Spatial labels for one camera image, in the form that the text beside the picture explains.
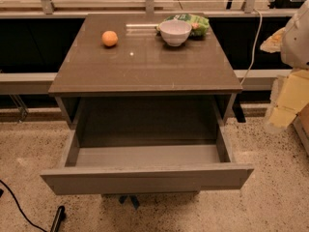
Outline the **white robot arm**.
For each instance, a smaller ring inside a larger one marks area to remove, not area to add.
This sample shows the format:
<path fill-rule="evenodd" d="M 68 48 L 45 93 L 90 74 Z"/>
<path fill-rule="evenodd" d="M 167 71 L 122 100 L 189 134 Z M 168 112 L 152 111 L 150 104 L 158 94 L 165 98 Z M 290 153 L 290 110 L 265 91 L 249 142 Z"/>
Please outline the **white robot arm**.
<path fill-rule="evenodd" d="M 309 0 L 297 10 L 286 26 L 268 37 L 260 46 L 268 53 L 279 52 L 291 73 L 273 86 L 267 123 L 285 129 L 309 103 Z"/>

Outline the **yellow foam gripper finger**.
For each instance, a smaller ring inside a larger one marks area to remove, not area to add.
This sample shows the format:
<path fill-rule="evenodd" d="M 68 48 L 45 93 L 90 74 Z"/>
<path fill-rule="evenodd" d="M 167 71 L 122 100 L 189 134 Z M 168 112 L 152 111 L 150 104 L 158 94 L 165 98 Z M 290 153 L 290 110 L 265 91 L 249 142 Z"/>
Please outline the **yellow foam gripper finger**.
<path fill-rule="evenodd" d="M 282 37 L 285 32 L 285 28 L 281 28 L 269 36 L 260 45 L 260 49 L 267 53 L 275 53 L 281 51 Z"/>
<path fill-rule="evenodd" d="M 285 129 L 309 103 L 309 71 L 299 70 L 274 82 L 271 108 L 267 121 Z"/>

